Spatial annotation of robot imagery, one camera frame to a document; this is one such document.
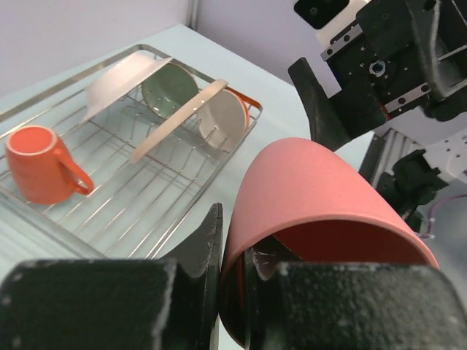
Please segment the metal wire dish rack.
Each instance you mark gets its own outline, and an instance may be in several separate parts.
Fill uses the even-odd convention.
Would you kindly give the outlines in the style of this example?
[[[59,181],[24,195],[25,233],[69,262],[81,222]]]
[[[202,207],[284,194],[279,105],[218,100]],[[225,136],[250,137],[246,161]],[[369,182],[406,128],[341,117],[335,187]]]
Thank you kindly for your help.
[[[166,57],[137,44],[15,106],[1,104],[1,139],[30,125],[53,129],[76,163],[95,184],[87,196],[74,194],[63,203],[39,205],[25,198],[1,162],[1,252],[8,257],[156,256],[199,198],[256,126],[263,108],[233,88],[228,92],[246,107],[242,133],[222,133],[207,126],[198,111],[141,160],[131,153],[176,110],[164,97],[153,105],[139,85],[86,120],[86,87],[138,53]]]

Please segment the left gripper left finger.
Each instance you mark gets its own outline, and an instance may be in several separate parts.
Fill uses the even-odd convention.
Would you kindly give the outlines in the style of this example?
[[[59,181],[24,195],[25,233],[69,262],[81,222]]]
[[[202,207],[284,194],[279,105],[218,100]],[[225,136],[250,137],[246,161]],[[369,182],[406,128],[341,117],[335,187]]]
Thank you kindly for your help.
[[[159,259],[18,263],[1,282],[3,349],[216,349],[223,207]]]

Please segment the pink and cream plate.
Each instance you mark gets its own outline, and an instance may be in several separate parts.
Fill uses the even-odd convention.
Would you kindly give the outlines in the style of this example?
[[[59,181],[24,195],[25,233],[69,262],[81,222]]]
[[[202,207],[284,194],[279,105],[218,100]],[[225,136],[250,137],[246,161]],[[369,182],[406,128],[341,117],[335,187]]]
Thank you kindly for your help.
[[[205,104],[226,88],[228,82],[216,79],[202,91],[198,92],[188,102],[182,105],[172,116],[159,125],[132,153],[130,161],[138,162],[150,150],[160,144],[176,128],[181,126],[193,114],[197,113]]]

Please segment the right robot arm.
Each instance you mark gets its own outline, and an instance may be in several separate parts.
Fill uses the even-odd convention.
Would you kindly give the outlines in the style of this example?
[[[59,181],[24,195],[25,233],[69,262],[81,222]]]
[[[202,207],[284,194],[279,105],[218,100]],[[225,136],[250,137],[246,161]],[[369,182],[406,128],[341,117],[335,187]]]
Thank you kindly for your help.
[[[466,112],[464,1],[297,1],[294,11],[340,86],[327,96],[305,58],[288,69],[313,141],[334,151],[412,109],[441,123]],[[423,146],[389,130],[360,173],[419,230],[418,206],[466,176],[466,131]]]

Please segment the pink cup orange handle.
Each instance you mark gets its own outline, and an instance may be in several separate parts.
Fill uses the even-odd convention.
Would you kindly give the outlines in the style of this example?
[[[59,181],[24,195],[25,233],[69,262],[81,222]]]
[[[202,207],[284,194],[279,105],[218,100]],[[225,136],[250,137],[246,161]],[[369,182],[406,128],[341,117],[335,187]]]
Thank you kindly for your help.
[[[275,238],[311,263],[438,265],[432,251],[348,163],[324,146],[286,138],[265,147],[240,185],[220,277],[220,318],[245,342],[242,255]]]

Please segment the cream cup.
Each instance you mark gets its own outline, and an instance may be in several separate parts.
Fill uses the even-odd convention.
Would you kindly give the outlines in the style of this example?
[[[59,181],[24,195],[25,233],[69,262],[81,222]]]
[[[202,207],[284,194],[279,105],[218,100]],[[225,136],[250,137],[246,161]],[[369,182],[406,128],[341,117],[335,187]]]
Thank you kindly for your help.
[[[74,162],[58,134],[41,125],[27,125],[8,135],[5,151],[10,173],[23,197],[50,205],[73,194],[89,195],[93,180]]]

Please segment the white fluted plate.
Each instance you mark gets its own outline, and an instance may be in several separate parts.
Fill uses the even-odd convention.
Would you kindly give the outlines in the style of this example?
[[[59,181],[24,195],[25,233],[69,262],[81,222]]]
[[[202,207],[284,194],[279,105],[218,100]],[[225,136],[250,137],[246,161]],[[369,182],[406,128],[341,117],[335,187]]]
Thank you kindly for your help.
[[[85,89],[87,110],[80,125],[98,115],[171,61],[172,57],[156,60],[141,52],[134,52],[119,61]]]

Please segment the green bowl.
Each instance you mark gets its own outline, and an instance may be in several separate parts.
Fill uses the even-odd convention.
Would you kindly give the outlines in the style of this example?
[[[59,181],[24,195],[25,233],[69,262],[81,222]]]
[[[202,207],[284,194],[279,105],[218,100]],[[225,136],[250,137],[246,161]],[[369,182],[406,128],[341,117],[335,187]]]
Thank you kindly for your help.
[[[142,83],[142,96],[148,108],[166,119],[198,94],[198,85],[191,73],[167,63]]]

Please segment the white and orange bowl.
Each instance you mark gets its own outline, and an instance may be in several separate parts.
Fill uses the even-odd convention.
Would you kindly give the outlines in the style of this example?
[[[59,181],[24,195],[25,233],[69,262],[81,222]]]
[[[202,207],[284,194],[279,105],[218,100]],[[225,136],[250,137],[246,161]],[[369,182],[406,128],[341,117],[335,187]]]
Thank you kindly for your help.
[[[199,113],[199,132],[214,149],[230,152],[249,125],[246,104],[230,90],[216,94]]]

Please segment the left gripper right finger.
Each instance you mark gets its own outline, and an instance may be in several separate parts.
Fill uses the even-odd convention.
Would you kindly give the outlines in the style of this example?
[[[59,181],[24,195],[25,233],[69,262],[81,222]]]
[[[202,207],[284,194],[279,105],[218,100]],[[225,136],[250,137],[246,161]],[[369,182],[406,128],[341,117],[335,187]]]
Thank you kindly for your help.
[[[249,349],[464,349],[466,311],[426,265],[314,264],[244,254]]]

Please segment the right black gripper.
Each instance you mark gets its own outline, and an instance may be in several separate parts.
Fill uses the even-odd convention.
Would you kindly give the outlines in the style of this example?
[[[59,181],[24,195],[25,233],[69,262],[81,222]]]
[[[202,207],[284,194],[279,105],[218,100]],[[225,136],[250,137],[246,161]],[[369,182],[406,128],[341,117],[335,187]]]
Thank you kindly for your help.
[[[331,151],[419,107],[466,112],[466,2],[368,1],[323,52],[341,90],[327,97],[304,57],[288,68],[311,140]]]

